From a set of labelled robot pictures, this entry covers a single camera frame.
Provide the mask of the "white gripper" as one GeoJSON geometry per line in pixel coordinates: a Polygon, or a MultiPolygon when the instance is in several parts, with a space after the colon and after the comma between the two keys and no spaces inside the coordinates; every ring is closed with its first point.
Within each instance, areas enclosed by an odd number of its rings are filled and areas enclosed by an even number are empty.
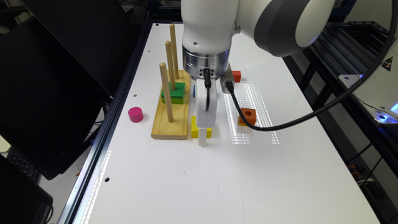
{"type": "Polygon", "coordinates": [[[215,79],[211,79],[210,96],[207,94],[204,79],[195,81],[196,124],[198,128],[198,145],[206,146],[207,129],[216,123],[217,89],[215,79]]]}

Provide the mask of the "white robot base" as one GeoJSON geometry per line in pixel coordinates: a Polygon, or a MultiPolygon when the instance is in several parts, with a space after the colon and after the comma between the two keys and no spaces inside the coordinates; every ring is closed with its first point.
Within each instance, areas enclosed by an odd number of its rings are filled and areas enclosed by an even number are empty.
{"type": "Polygon", "coordinates": [[[376,124],[397,126],[397,42],[353,95],[376,124]]]}

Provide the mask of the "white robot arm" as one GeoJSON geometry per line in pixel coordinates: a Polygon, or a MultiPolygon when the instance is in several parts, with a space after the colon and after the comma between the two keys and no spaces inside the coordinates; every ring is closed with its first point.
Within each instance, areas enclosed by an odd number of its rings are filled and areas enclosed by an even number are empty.
{"type": "Polygon", "coordinates": [[[233,82],[229,53],[242,33],[262,50],[286,57],[307,48],[321,34],[332,0],[204,0],[181,2],[183,68],[195,82],[198,143],[216,121],[217,87],[233,82]]]}

